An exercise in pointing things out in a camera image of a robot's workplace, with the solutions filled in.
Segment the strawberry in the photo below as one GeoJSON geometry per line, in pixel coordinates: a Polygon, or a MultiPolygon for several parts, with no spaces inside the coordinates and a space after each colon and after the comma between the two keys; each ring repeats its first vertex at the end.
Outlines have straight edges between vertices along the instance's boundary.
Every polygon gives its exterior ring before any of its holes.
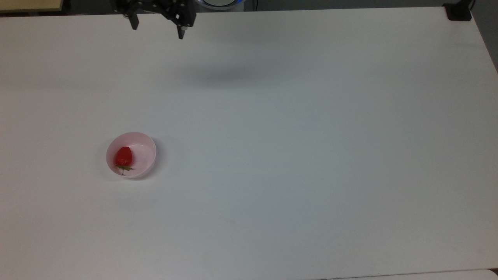
{"type": "Polygon", "coordinates": [[[117,168],[123,170],[122,175],[125,174],[125,170],[132,170],[133,168],[130,167],[133,164],[133,154],[131,154],[131,149],[129,147],[122,147],[114,157],[114,164],[117,168]]]}

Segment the white table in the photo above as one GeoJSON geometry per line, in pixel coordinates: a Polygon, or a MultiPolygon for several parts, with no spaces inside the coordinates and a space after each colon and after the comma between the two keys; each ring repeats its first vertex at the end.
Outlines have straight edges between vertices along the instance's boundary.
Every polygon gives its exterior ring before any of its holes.
{"type": "Polygon", "coordinates": [[[498,267],[498,75],[443,8],[0,18],[2,280],[498,267]],[[118,135],[158,146],[124,180],[118,135]]]}

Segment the bowl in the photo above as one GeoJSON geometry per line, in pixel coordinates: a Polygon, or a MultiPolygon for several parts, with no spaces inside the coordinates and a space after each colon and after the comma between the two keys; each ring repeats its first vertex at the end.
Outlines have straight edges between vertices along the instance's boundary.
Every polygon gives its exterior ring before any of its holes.
{"type": "Polygon", "coordinates": [[[107,165],[112,172],[121,177],[129,179],[139,178],[146,175],[154,164],[156,156],[156,146],[154,141],[147,135],[140,132],[128,132],[118,136],[109,145],[106,154],[107,165]],[[119,169],[114,164],[114,157],[122,147],[129,147],[133,155],[133,163],[130,171],[119,169]]]}

